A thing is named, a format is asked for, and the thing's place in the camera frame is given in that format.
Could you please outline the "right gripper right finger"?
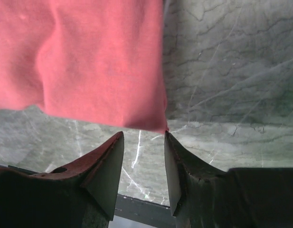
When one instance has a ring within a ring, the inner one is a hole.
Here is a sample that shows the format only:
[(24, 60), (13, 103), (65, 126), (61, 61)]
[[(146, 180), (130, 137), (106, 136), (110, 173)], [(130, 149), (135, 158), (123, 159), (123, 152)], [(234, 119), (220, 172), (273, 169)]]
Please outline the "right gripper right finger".
[(165, 133), (170, 210), (179, 228), (293, 228), (293, 168), (217, 169)]

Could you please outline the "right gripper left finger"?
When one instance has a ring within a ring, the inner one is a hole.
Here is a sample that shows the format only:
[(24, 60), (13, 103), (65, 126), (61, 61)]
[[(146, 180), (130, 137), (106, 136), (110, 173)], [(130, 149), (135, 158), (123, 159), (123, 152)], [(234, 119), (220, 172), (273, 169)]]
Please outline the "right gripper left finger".
[(28, 175), (0, 167), (0, 228), (106, 228), (113, 220), (124, 155), (118, 132), (93, 151)]

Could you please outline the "salmon pink t shirt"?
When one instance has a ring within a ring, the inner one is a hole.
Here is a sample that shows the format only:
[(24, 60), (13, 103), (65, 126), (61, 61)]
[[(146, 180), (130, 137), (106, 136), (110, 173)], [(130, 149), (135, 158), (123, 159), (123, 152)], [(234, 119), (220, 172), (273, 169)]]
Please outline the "salmon pink t shirt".
[(163, 133), (161, 0), (0, 0), (0, 109)]

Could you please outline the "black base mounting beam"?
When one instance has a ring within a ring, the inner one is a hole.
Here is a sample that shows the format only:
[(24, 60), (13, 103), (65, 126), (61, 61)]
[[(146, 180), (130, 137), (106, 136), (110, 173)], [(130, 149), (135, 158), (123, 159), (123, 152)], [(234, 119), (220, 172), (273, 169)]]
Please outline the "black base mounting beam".
[(171, 215), (169, 206), (121, 194), (117, 195), (114, 214), (121, 218), (156, 228), (176, 227), (175, 219)]

